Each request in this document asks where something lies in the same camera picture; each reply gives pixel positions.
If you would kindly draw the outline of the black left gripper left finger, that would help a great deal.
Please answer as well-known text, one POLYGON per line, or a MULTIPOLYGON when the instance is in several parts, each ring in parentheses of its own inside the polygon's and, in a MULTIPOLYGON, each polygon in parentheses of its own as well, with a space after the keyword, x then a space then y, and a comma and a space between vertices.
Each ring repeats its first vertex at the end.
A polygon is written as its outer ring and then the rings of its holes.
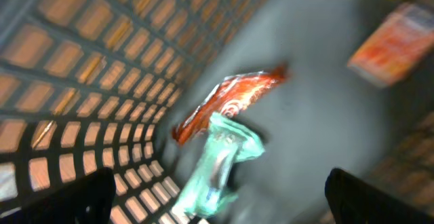
POLYGON ((111 168, 103 167, 1 218, 1 223, 107 224, 115 197, 111 168))

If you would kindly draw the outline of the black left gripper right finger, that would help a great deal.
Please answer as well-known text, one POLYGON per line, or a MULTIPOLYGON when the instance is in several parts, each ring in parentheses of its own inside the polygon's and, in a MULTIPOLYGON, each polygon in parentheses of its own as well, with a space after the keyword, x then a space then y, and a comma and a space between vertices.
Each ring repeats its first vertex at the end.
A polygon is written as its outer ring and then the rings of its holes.
POLYGON ((325 197, 336 224, 433 224, 433 217, 334 168, 325 182, 325 197))

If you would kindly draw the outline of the teal snack packet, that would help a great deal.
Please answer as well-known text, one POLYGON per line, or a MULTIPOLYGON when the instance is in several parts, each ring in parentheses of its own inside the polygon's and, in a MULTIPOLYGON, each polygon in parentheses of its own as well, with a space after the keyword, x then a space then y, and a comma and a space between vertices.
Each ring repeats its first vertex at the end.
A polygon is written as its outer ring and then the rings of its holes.
POLYGON ((264 145, 255 132, 213 113, 203 153, 180 192, 175 209, 202 218, 218 214, 238 198, 227 187, 233 165, 255 160, 264 152, 264 145))

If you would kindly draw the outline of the orange-brown snack bar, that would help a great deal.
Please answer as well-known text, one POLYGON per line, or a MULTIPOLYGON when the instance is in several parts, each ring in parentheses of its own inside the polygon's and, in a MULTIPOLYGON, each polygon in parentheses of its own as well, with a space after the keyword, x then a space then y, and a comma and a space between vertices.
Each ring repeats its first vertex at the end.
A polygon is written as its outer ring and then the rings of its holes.
POLYGON ((290 78, 287 64, 272 70, 225 77, 182 122, 172 128, 172 138, 180 145, 209 128, 212 113, 232 118, 290 78))

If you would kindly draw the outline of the orange tissue pack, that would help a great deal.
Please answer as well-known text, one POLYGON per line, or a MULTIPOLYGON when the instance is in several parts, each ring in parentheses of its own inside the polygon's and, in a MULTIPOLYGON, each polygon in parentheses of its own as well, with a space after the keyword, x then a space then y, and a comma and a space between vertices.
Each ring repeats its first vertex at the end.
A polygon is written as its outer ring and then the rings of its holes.
POLYGON ((433 48, 433 11, 403 3, 352 55, 348 68, 384 88, 406 78, 433 48))

